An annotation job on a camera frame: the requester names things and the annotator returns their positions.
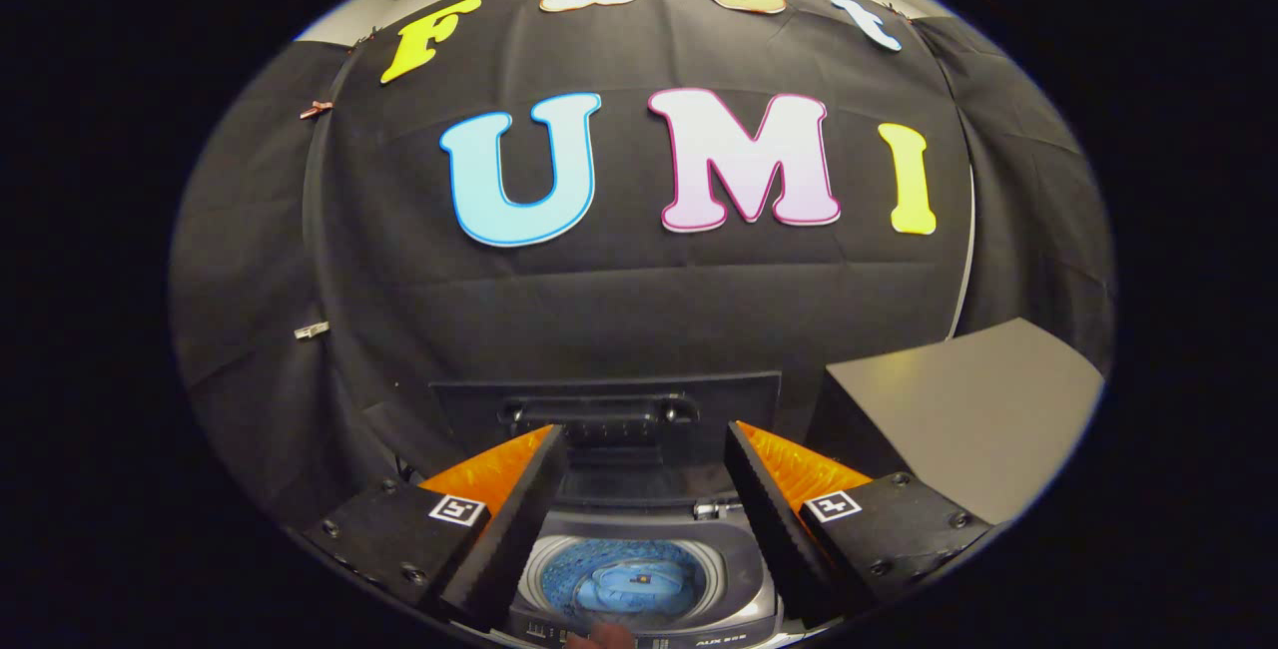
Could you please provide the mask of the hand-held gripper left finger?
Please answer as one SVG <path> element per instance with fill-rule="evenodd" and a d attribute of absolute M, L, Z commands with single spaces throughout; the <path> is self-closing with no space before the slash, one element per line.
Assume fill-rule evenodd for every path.
<path fill-rule="evenodd" d="M 567 466 L 566 427 L 543 425 L 419 484 L 374 482 L 300 539 L 394 603 L 488 631 L 507 617 Z"/>

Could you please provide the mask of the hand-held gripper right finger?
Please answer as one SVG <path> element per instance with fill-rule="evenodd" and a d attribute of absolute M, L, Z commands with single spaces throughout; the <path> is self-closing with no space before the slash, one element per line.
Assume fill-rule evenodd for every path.
<path fill-rule="evenodd" d="M 993 525 L 907 471 L 864 475 L 748 422 L 723 462 L 787 615 L 855 620 L 962 563 Z"/>

